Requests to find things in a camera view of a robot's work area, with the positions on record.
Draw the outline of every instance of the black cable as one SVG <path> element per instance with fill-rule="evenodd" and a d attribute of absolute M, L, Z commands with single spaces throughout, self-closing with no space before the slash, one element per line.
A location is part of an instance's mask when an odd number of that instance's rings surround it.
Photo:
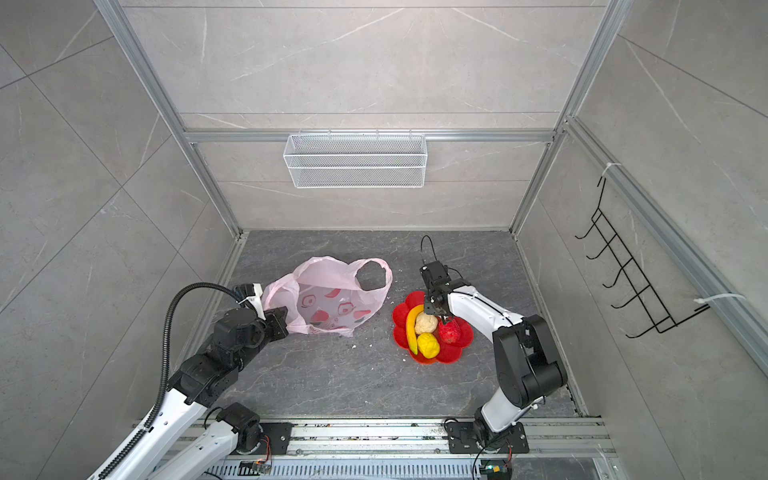
<path fill-rule="evenodd" d="M 427 262 L 424 261 L 424 239 L 429 238 L 429 245 L 432 246 L 432 256 L 435 258 L 435 261 L 437 261 L 437 253 L 435 253 L 435 244 L 432 243 L 432 238 L 429 235 L 425 235 L 422 237 L 422 243 L 419 247 L 419 255 L 422 257 L 422 265 L 426 265 Z"/>
<path fill-rule="evenodd" d="M 453 417 L 448 417 L 447 419 L 442 421 L 442 429 L 445 430 L 445 434 L 450 438 L 453 439 L 454 437 L 451 437 L 451 434 L 448 433 L 448 424 L 450 422 L 457 422 L 458 420 Z"/>
<path fill-rule="evenodd" d="M 475 456 L 475 460 L 472 462 L 472 480 L 475 480 L 475 465 L 477 465 L 477 461 L 478 461 L 478 458 L 480 458 L 480 454 L 483 453 L 488 448 L 488 445 L 491 445 L 493 442 L 496 442 L 500 437 L 501 435 L 498 433 L 496 435 L 493 435 L 488 440 L 488 443 L 486 443 L 480 448 L 480 452 L 478 452 L 478 454 Z"/>
<path fill-rule="evenodd" d="M 223 410 L 221 407 L 213 407 L 210 412 L 205 415 L 205 420 L 203 420 L 203 430 L 208 428 L 208 417 L 210 417 L 210 414 L 213 412 L 216 412 L 217 410 Z"/>
<path fill-rule="evenodd" d="M 206 470 L 205 472 L 203 472 L 203 473 L 207 473 L 208 475 L 210 475 L 210 476 L 212 476 L 212 477 L 214 477 L 214 478 L 218 478 L 219 480 L 224 480 L 224 479 L 223 479 L 223 478 L 221 478 L 219 475 L 216 475 L 215 473 L 211 473 L 211 472 L 209 472 L 209 471 L 207 471 L 207 470 Z"/>
<path fill-rule="evenodd" d="M 445 266 L 445 269 L 446 269 L 446 270 L 453 270 L 454 272 L 458 273 L 458 275 L 459 275 L 461 278 L 464 278 L 464 276 L 462 275 L 462 273 L 461 273 L 461 272 L 459 272 L 457 269 L 453 268 L 452 266 L 447 266 L 447 265 L 446 265 L 446 266 Z"/>
<path fill-rule="evenodd" d="M 168 371 L 170 370 L 170 325 L 174 321 L 174 312 L 176 311 L 176 307 L 181 301 L 181 298 L 197 288 L 210 288 L 212 290 L 218 290 L 231 296 L 235 299 L 236 302 L 240 301 L 240 299 L 237 298 L 237 294 L 235 294 L 235 292 L 232 290 L 226 288 L 225 286 L 219 285 L 218 283 L 210 282 L 197 282 L 192 283 L 191 285 L 187 285 L 183 289 L 179 290 L 179 293 L 177 293 L 174 299 L 170 301 L 168 311 L 165 314 L 165 324 L 163 325 L 163 361 L 160 370 L 160 388 L 157 391 L 157 399 L 154 401 L 154 405 L 152 406 L 152 410 L 149 412 L 147 421 L 144 422 L 144 427 L 136 432 L 133 438 L 128 441 L 128 444 L 126 444 L 126 446 L 120 450 L 120 452 L 112 459 L 111 462 L 109 462 L 109 465 L 104 467 L 104 470 L 98 474 L 99 478 L 107 478 L 109 474 L 112 473 L 112 471 L 118 465 L 120 465 L 120 462 L 122 462 L 128 453 L 133 449 L 133 447 L 136 446 L 139 440 L 141 440 L 141 437 L 143 437 L 144 434 L 149 431 L 149 429 L 152 427 L 152 424 L 154 423 L 154 420 L 157 418 L 157 414 L 160 413 L 160 408 L 163 406 L 163 400 L 165 400 L 165 390 L 168 387 Z"/>

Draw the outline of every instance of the pink plastic bag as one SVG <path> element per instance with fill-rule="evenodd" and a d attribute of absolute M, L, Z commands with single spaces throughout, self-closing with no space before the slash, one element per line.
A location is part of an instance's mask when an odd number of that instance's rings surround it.
<path fill-rule="evenodd" d="M 356 274 L 368 262 L 386 272 L 386 285 L 363 290 Z M 380 258 L 346 264 L 333 257 L 312 257 L 293 273 L 271 283 L 261 296 L 264 309 L 288 307 L 286 323 L 293 333 L 338 333 L 352 336 L 355 327 L 384 304 L 392 285 L 392 271 Z"/>

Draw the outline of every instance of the cable tie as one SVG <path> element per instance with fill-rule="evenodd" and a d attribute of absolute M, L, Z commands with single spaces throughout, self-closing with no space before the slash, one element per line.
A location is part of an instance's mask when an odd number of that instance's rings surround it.
<path fill-rule="evenodd" d="M 746 297 L 739 293 L 718 293 L 717 295 L 708 296 L 707 298 L 694 298 L 694 302 L 703 305 L 710 300 L 717 300 L 719 298 L 741 298 L 742 300 L 746 300 Z"/>
<path fill-rule="evenodd" d="M 603 170 L 603 173 L 602 173 L 602 174 L 600 174 L 600 176 L 601 176 L 601 177 L 605 177 L 605 172 L 607 172 L 607 171 L 608 171 L 608 169 L 609 169 L 609 168 L 611 168 L 611 167 L 613 167 L 614 165 L 621 165 L 621 164 L 614 164 L 614 163 L 611 163 L 611 162 L 608 162 L 608 163 L 606 163 L 606 164 L 605 164 L 605 169 Z"/>

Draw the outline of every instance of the yellow fruit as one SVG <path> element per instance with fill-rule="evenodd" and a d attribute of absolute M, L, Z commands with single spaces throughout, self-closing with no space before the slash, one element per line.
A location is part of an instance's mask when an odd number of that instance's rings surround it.
<path fill-rule="evenodd" d="M 427 359 L 433 359 L 440 353 L 440 344 L 431 333 L 422 333 L 416 342 L 419 344 L 419 351 Z"/>
<path fill-rule="evenodd" d="M 423 305 L 417 305 L 411 308 L 406 319 L 406 337 L 408 338 L 408 347 L 414 355 L 419 354 L 419 343 L 416 341 L 416 317 L 424 311 Z"/>
<path fill-rule="evenodd" d="M 416 335 L 432 333 L 437 328 L 437 317 L 421 312 L 416 316 Z"/>

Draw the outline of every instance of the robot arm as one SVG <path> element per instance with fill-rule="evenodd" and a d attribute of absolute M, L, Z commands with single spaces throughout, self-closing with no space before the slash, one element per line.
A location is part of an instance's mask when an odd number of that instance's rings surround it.
<path fill-rule="evenodd" d="M 568 381 L 546 322 L 523 317 L 483 296 L 464 278 L 452 279 L 435 260 L 421 267 L 426 286 L 424 311 L 443 322 L 458 316 L 493 342 L 499 388 L 475 414 L 474 430 L 489 446 L 529 409 Z"/>
<path fill-rule="evenodd" d="M 247 289 L 250 294 L 247 299 L 254 308 L 226 312 L 215 322 L 214 332 L 197 354 L 185 360 L 171 376 L 168 391 L 152 424 L 146 426 L 150 415 L 147 414 L 88 480 L 147 478 L 178 437 L 237 381 L 238 372 L 268 343 L 288 335 L 287 309 L 263 311 L 257 295 L 260 289 L 256 290 Z M 246 452 L 253 450 L 262 436 L 259 420 L 258 415 L 240 403 L 228 406 L 219 412 L 216 421 L 200 438 L 151 478 L 196 478 L 195 475 L 235 448 Z"/>

